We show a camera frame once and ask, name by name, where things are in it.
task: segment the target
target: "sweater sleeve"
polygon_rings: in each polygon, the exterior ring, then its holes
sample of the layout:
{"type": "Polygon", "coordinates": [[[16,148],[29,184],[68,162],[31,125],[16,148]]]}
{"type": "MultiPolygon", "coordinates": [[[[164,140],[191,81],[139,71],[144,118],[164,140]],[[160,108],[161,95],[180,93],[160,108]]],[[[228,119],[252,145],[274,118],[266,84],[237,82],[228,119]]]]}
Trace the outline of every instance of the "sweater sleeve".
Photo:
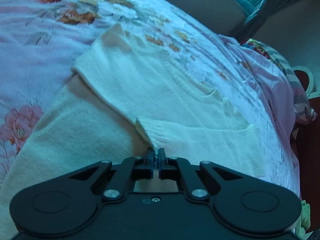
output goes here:
{"type": "Polygon", "coordinates": [[[265,175],[258,128],[253,125],[245,130],[217,130],[138,117],[136,130],[154,150],[164,148],[169,157],[185,158],[192,165],[211,161],[252,177],[265,175]]]}

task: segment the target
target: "gray curtain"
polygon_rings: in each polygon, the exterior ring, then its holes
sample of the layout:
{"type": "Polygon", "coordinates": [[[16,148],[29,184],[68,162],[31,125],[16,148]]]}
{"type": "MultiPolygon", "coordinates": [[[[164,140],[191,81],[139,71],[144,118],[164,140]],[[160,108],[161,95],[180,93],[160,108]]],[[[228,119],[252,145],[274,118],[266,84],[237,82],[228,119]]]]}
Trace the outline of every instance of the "gray curtain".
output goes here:
{"type": "Polygon", "coordinates": [[[244,23],[234,28],[229,36],[236,38],[239,42],[252,38],[268,17],[298,1],[299,0],[262,0],[258,9],[255,10],[244,23]]]}

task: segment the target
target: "wall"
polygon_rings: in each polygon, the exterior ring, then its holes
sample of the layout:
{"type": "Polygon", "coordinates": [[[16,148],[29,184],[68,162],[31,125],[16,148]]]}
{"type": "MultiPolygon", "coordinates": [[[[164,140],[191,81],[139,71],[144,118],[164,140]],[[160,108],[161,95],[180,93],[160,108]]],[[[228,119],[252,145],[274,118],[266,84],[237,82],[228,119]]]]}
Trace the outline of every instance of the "wall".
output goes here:
{"type": "Polygon", "coordinates": [[[270,17],[254,36],[291,66],[308,67],[320,91],[320,0],[302,0],[270,17]]]}

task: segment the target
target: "sheer curtain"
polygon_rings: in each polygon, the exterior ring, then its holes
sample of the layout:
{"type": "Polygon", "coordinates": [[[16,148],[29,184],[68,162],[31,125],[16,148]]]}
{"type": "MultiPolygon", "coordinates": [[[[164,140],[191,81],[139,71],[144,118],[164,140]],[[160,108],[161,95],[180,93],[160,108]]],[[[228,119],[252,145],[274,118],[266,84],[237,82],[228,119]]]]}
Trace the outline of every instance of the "sheer curtain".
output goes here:
{"type": "Polygon", "coordinates": [[[268,17],[298,2],[299,0],[262,0],[260,6],[241,24],[234,28],[229,36],[238,41],[251,38],[265,23],[268,17]]]}

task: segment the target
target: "striped fabric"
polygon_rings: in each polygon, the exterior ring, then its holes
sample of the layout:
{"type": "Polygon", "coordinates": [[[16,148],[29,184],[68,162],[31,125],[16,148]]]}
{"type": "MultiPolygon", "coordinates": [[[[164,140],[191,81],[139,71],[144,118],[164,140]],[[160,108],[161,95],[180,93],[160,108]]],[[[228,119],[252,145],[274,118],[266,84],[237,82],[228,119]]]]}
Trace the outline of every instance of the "striped fabric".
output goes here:
{"type": "Polygon", "coordinates": [[[293,104],[296,113],[296,122],[299,124],[311,123],[317,117],[317,113],[310,106],[305,90],[288,61],[272,47],[254,39],[248,39],[246,42],[242,43],[242,46],[255,50],[281,69],[294,92],[293,104]]]}

